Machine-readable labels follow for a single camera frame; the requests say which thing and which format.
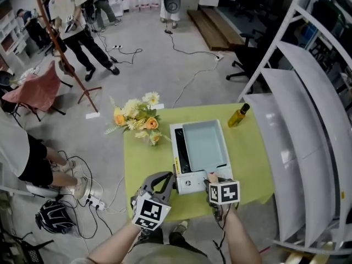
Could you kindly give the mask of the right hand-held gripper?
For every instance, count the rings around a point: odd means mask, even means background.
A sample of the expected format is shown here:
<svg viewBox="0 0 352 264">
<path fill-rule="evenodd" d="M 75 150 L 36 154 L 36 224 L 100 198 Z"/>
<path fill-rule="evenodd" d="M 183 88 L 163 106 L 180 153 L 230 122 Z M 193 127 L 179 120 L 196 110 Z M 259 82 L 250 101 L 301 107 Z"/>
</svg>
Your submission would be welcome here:
<svg viewBox="0 0 352 264">
<path fill-rule="evenodd" d="M 218 177 L 218 182 L 204 179 L 207 203 L 212 208 L 216 222 L 221 222 L 232 204 L 240 201 L 240 183 L 237 180 Z"/>
</svg>

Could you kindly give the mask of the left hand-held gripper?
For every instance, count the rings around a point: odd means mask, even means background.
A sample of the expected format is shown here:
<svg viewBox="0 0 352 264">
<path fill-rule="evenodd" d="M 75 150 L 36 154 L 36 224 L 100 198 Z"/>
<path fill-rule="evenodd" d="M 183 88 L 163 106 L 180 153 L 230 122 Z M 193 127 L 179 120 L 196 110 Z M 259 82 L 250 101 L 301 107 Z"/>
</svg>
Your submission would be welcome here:
<svg viewBox="0 0 352 264">
<path fill-rule="evenodd" d="M 130 198 L 132 224 L 154 231 L 171 211 L 169 199 L 172 190 L 179 194 L 179 167 L 173 164 L 172 172 L 158 172 L 148 176 Z"/>
</svg>

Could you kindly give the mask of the white portable induction cooktop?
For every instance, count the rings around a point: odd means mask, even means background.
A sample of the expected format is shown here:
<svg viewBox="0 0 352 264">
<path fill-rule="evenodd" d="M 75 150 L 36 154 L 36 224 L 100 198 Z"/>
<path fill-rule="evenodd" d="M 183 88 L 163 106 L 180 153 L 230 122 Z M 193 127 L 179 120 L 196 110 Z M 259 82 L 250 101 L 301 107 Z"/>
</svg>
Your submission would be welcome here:
<svg viewBox="0 0 352 264">
<path fill-rule="evenodd" d="M 183 134 L 183 124 L 171 124 L 170 136 L 172 142 L 173 159 L 174 163 L 179 167 L 181 172 L 179 177 L 179 194 L 192 194 L 205 190 L 205 185 L 203 183 L 204 179 L 207 179 L 207 174 L 204 171 L 192 172 L 190 170 L 188 154 L 186 151 L 184 134 Z"/>
</svg>

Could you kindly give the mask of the person's left forearm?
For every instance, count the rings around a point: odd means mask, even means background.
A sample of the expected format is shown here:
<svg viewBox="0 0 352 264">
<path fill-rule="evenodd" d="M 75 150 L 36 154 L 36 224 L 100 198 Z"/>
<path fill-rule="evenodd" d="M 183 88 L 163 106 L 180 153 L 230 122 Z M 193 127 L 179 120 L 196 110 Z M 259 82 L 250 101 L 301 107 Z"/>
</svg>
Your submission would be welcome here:
<svg viewBox="0 0 352 264">
<path fill-rule="evenodd" d="M 96 247 L 87 258 L 95 264 L 121 264 L 140 232 L 139 226 L 128 222 Z"/>
</svg>

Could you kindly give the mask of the person's right forearm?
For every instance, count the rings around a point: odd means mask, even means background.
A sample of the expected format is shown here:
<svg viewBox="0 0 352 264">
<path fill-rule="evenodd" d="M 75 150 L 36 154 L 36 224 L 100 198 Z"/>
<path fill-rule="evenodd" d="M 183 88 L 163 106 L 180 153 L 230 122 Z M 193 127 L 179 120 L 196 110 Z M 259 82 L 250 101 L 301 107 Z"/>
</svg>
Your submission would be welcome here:
<svg viewBox="0 0 352 264">
<path fill-rule="evenodd" d="M 231 263 L 262 264 L 256 245 L 231 205 L 223 213 L 223 225 Z"/>
</svg>

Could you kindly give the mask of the yellow-green tablecloth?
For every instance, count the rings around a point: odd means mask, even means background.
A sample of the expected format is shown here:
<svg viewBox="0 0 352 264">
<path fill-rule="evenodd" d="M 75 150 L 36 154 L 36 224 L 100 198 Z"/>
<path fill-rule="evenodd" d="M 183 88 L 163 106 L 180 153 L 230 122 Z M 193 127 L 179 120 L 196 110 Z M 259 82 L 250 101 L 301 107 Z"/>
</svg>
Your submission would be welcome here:
<svg viewBox="0 0 352 264">
<path fill-rule="evenodd" d="M 235 128 L 227 121 L 241 107 L 240 103 L 160 109 L 160 131 L 169 136 L 170 124 L 199 122 L 212 119 L 220 121 L 227 146 L 233 177 L 240 182 L 240 204 L 258 200 L 264 204 L 273 194 L 267 153 L 259 126 L 252 111 Z M 151 174 L 172 171 L 174 157 L 172 145 L 165 139 L 149 146 L 132 132 L 124 133 L 124 179 L 126 198 L 135 195 L 145 178 Z"/>
</svg>

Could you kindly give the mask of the olive oil bottle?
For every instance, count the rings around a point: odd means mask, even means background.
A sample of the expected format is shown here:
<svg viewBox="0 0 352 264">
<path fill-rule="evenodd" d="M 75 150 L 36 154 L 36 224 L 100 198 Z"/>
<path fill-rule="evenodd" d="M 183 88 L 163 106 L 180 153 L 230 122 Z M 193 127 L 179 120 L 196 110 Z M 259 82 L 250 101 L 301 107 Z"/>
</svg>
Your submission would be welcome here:
<svg viewBox="0 0 352 264">
<path fill-rule="evenodd" d="M 247 111 L 250 109 L 250 105 L 245 103 L 241 107 L 241 109 L 238 109 L 235 111 L 235 113 L 231 116 L 231 118 L 228 120 L 228 127 L 229 128 L 234 128 L 240 124 L 240 122 L 245 118 Z"/>
</svg>

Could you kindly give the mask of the yellow orange flower bouquet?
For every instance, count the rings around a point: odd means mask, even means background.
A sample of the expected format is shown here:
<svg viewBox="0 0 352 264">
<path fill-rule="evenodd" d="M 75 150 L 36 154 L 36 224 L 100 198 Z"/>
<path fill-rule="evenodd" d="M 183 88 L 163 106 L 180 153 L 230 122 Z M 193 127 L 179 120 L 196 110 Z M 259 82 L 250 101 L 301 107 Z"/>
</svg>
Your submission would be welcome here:
<svg viewBox="0 0 352 264">
<path fill-rule="evenodd" d="M 150 146 L 156 146 L 161 139 L 171 142 L 170 137 L 160 131 L 161 118 L 156 108 L 159 93 L 147 92 L 141 99 L 129 99 L 124 106 L 117 105 L 112 97 L 109 100 L 113 106 L 113 121 L 104 131 L 105 135 L 121 129 L 123 133 L 133 132 L 135 138 Z"/>
</svg>

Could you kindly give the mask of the white metal shelving rack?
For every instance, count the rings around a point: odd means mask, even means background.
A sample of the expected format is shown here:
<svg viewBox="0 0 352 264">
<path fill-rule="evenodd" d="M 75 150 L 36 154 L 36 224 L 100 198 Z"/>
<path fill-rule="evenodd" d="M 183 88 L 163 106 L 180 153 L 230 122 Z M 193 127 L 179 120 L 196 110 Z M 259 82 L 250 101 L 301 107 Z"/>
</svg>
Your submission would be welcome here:
<svg viewBox="0 0 352 264">
<path fill-rule="evenodd" d="M 293 0 L 239 99 L 250 104 L 267 151 L 279 227 L 274 243 L 352 255 L 352 120 L 309 48 L 283 40 L 302 19 L 352 69 L 352 56 L 337 37 Z"/>
</svg>

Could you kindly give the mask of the black office chair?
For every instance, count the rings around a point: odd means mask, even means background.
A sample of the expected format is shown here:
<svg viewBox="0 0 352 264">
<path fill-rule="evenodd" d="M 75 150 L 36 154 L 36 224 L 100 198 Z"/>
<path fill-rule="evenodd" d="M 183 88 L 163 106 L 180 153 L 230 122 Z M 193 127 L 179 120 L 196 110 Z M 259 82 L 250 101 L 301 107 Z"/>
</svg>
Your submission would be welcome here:
<svg viewBox="0 0 352 264">
<path fill-rule="evenodd" d="M 277 29 L 268 29 L 257 44 L 257 47 L 249 46 L 249 41 L 254 39 L 252 34 L 241 33 L 240 36 L 245 38 L 245 43 L 243 45 L 234 46 L 234 53 L 236 54 L 238 61 L 234 61 L 232 66 L 239 66 L 243 71 L 227 75 L 226 79 L 230 80 L 231 78 L 240 76 L 247 76 L 248 79 L 251 79 L 276 36 L 276 33 Z"/>
</svg>

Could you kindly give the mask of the white stool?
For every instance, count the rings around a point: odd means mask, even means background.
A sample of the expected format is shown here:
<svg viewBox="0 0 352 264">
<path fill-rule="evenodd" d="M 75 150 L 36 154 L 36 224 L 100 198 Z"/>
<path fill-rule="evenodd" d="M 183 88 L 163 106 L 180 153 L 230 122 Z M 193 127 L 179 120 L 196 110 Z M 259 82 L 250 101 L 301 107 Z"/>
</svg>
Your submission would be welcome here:
<svg viewBox="0 0 352 264">
<path fill-rule="evenodd" d="M 25 183 L 27 191 L 35 196 L 48 199 L 56 199 L 60 194 L 59 188 L 35 186 L 32 183 Z"/>
</svg>

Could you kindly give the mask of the wooden platform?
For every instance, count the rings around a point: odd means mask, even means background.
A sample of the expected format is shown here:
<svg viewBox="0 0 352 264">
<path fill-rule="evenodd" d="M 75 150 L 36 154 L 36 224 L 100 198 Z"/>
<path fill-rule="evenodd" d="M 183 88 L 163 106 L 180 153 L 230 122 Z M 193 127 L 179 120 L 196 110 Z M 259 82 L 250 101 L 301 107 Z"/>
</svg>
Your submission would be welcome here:
<svg viewBox="0 0 352 264">
<path fill-rule="evenodd" d="M 244 44 L 243 38 L 213 8 L 186 12 L 210 51 L 234 51 L 237 45 Z"/>
</svg>

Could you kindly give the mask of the wooden coat rack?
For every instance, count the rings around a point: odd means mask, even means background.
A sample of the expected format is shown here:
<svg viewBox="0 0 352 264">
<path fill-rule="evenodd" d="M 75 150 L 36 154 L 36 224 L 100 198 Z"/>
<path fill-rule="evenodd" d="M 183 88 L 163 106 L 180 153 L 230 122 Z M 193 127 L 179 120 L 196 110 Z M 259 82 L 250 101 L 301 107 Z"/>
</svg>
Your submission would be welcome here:
<svg viewBox="0 0 352 264">
<path fill-rule="evenodd" d="M 80 81 L 80 79 L 78 78 L 76 72 L 73 70 L 73 67 L 70 65 L 70 63 L 68 62 L 65 54 L 63 53 L 63 51 L 61 50 L 61 47 L 59 45 L 59 43 L 57 42 L 57 37 L 54 35 L 53 31 L 52 31 L 52 28 L 51 28 L 51 25 L 50 25 L 50 22 L 48 21 L 48 18 L 47 18 L 47 15 L 46 15 L 46 12 L 45 12 L 45 9 L 43 7 L 44 3 L 42 0 L 36 0 L 37 2 L 37 5 L 38 5 L 38 9 L 41 13 L 41 16 L 44 20 L 44 23 L 45 23 L 45 26 L 46 26 L 46 29 L 48 30 L 48 33 L 49 33 L 49 36 L 50 38 L 52 39 L 57 51 L 59 52 L 59 57 L 62 59 L 62 61 L 66 64 L 67 68 L 69 69 L 69 71 L 71 72 L 71 75 L 72 77 L 76 80 L 76 82 L 79 84 L 80 88 L 82 89 L 82 95 L 81 97 L 79 98 L 78 100 L 78 104 L 81 102 L 81 100 L 83 99 L 84 96 L 87 97 L 87 99 L 89 100 L 91 106 L 93 107 L 94 111 L 96 114 L 98 114 L 98 109 L 96 107 L 96 105 L 94 104 L 94 102 L 92 101 L 91 99 L 91 96 L 90 96 L 90 92 L 92 91 L 95 91 L 95 90 L 101 90 L 102 87 L 99 86 L 99 87 L 96 87 L 96 88 L 92 88 L 92 89 L 87 89 L 83 84 L 82 82 Z"/>
</svg>

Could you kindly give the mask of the pink folding chair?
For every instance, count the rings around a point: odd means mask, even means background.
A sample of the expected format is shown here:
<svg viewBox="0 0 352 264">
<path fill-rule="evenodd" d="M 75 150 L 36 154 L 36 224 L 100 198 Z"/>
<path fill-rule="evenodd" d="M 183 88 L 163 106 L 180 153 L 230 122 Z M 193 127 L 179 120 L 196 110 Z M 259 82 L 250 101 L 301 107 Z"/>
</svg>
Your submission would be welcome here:
<svg viewBox="0 0 352 264">
<path fill-rule="evenodd" d="M 22 105 L 32 111 L 38 118 L 36 109 L 47 112 L 52 109 L 61 115 L 66 113 L 58 110 L 54 106 L 54 101 L 58 95 L 61 84 L 72 88 L 73 86 L 62 81 L 56 72 L 56 63 L 51 61 L 48 69 L 44 74 L 38 76 L 34 73 L 29 73 L 24 82 L 13 91 L 9 91 L 2 96 L 2 99 L 9 102 Z"/>
</svg>

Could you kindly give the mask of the white cubby shelf unit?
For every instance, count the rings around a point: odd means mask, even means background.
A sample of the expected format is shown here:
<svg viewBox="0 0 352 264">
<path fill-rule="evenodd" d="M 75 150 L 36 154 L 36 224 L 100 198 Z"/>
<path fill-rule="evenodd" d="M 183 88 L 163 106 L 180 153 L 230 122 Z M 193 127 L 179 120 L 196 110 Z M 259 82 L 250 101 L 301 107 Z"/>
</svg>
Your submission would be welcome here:
<svg viewBox="0 0 352 264">
<path fill-rule="evenodd" d="M 23 70 L 30 58 L 26 52 L 27 33 L 22 33 L 14 11 L 0 20 L 0 56 L 14 72 Z"/>
</svg>

